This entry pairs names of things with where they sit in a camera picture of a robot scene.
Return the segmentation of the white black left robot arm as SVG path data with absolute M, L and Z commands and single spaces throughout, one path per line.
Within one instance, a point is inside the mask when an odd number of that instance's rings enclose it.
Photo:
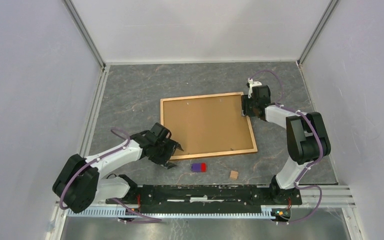
M 110 178 L 116 169 L 141 159 L 171 169 L 176 164 L 170 159 L 182 145 L 171 138 L 171 131 L 160 123 L 151 129 L 129 135 L 113 127 L 113 134 L 122 143 L 89 156 L 76 153 L 70 156 L 55 180 L 52 191 L 59 197 L 59 207 L 81 213 L 92 203 L 122 200 L 131 204 L 138 199 L 138 185 L 124 174 Z

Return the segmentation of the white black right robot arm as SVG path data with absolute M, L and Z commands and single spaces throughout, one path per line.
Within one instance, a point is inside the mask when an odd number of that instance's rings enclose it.
M 276 124 L 286 131 L 288 159 L 270 183 L 269 199 L 282 204 L 289 190 L 298 189 L 300 180 L 323 157 L 331 152 L 323 117 L 318 112 L 302 112 L 271 101 L 267 85 L 249 78 L 248 94 L 242 96 L 242 115 Z

